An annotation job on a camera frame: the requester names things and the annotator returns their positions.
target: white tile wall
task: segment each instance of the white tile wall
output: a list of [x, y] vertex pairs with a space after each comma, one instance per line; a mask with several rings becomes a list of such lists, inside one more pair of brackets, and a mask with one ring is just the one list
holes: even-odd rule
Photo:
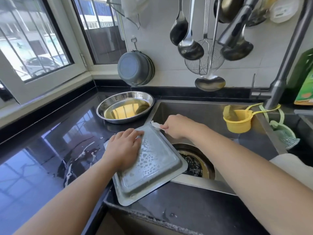
[[[210, 3], [209, 38], [213, 37], [215, 17], [213, 3]], [[196, 0], [193, 20], [193, 37], [203, 38], [203, 13], [205, 0]], [[189, 16], [190, 0], [184, 0], [184, 13]], [[137, 30], [129, 20], [123, 19], [128, 50], [134, 48], [130, 39], [137, 38], [139, 51], [148, 55], [155, 64], [156, 74], [148, 86], [194, 86], [197, 75], [185, 66], [177, 47], [169, 38], [169, 32], [178, 12], [178, 0], [150, 0], [147, 8], [140, 15], [141, 28]], [[251, 87], [253, 75], [256, 74], [255, 87], [269, 87], [275, 79], [288, 43], [298, 21], [299, 12], [289, 21], [275, 24], [266, 22], [245, 29], [245, 39], [254, 45], [254, 50], [239, 61], [225, 61], [216, 72], [225, 78], [228, 87]], [[219, 24], [219, 36], [227, 24]]]

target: black countertop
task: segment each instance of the black countertop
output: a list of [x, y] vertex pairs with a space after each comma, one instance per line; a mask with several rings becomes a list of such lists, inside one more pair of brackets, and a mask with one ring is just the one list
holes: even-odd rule
[[[124, 89], [90, 90], [0, 146], [1, 234], [14, 233], [97, 162], [113, 134], [144, 124], [146, 118], [114, 125], [96, 115], [98, 104], [117, 91]], [[105, 205], [186, 234], [268, 234], [238, 197], [174, 182], [126, 207], [110, 183], [84, 233]]]

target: white car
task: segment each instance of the white car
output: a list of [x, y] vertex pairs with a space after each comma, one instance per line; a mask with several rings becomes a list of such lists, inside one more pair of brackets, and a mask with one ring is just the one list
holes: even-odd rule
[[[44, 55], [39, 55], [38, 58], [41, 61], [41, 64], [44, 66], [45, 70], [47, 71], [52, 71], [54, 69], [63, 67], [65, 65], [68, 64], [68, 60], [66, 59], [65, 54], [60, 54], [59, 55], [55, 55], [55, 56], [50, 56], [50, 54], [44, 54]], [[41, 74], [44, 74], [46, 71], [42, 68], [39, 59], [37, 57], [31, 58], [26, 60], [24, 63], [26, 65], [26, 68], [24, 66], [22, 66], [22, 70], [27, 72], [27, 70], [29, 71], [29, 73], [32, 75], [32, 77], [36, 77], [39, 76]]]

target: faucet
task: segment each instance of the faucet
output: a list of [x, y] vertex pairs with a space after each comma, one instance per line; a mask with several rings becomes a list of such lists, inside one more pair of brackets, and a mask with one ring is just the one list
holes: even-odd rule
[[[245, 24], [247, 23], [253, 8], [259, 0], [246, 0], [244, 6], [240, 9], [237, 16], [224, 30], [218, 39], [218, 43], [233, 48]], [[294, 33], [292, 34], [290, 43], [287, 47], [283, 61], [275, 80], [271, 83], [268, 90], [252, 89], [251, 96], [253, 98], [265, 99], [264, 108], [273, 110], [279, 103], [281, 96], [287, 84], [287, 76], [291, 70], [292, 64], [299, 51], [304, 35], [309, 27], [313, 16], [313, 0], [304, 0], [303, 7]]]

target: yellow liquid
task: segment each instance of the yellow liquid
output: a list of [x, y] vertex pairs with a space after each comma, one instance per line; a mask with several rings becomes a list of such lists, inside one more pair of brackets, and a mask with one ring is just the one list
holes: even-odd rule
[[149, 108], [149, 103], [144, 100], [130, 99], [117, 102], [104, 111], [107, 119], [125, 119], [142, 113]]

